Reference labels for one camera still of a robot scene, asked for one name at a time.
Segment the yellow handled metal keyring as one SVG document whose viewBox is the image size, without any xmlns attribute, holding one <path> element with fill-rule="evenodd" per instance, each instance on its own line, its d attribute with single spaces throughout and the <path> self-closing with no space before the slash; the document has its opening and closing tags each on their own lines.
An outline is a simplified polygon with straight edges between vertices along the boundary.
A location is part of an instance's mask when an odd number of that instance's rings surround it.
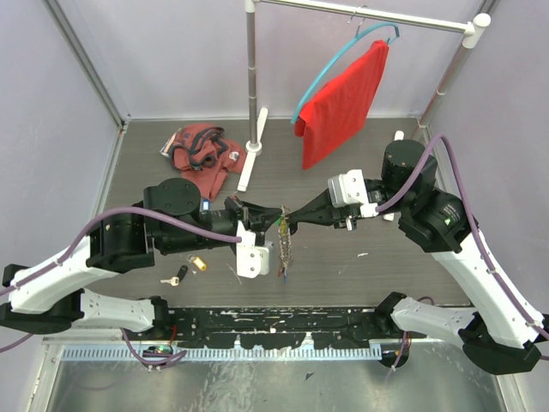
<svg viewBox="0 0 549 412">
<path fill-rule="evenodd" d="M 282 279 L 283 283 L 287 282 L 288 268 L 291 265 L 292 255 L 292 243 L 291 243 L 291 231 L 288 223 L 288 209 L 285 206 L 281 207 L 282 217 L 286 220 L 278 227 L 279 236 L 279 274 L 278 277 Z"/>
</svg>

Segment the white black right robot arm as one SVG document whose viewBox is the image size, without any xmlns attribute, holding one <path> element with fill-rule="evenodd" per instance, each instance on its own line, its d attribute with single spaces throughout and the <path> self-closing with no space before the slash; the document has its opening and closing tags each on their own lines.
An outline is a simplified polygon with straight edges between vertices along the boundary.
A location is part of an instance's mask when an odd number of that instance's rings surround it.
<svg viewBox="0 0 549 412">
<path fill-rule="evenodd" d="M 451 274 L 472 307 L 458 312 L 393 292 L 375 307 L 375 330 L 451 343 L 493 375 L 530 372 L 544 358 L 537 345 L 548 339 L 548 317 L 498 267 L 465 195 L 436 187 L 436 171 L 428 148 L 395 140 L 384 150 L 380 179 L 359 169 L 329 179 L 327 190 L 289 215 L 290 232 L 300 223 L 354 230 L 359 220 L 399 214 L 405 237 Z"/>
</svg>

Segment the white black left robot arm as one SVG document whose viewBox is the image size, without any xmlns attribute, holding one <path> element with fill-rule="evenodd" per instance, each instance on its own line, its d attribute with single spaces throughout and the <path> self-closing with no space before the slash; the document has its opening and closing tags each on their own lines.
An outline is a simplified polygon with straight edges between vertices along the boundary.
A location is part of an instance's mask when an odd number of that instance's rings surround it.
<svg viewBox="0 0 549 412">
<path fill-rule="evenodd" d="M 161 340 L 175 322 L 159 296 L 125 300 L 97 294 L 88 285 L 132 270 L 152 268 L 163 256 L 228 246 L 239 276 L 269 272 L 268 229 L 281 218 L 266 208 L 229 197 L 223 210 L 205 210 L 198 187 L 173 178 L 143 191 L 130 207 L 91 220 L 63 251 L 33 267 L 9 264 L 3 272 L 1 325 L 32 335 L 74 326 L 121 328 Z"/>
</svg>

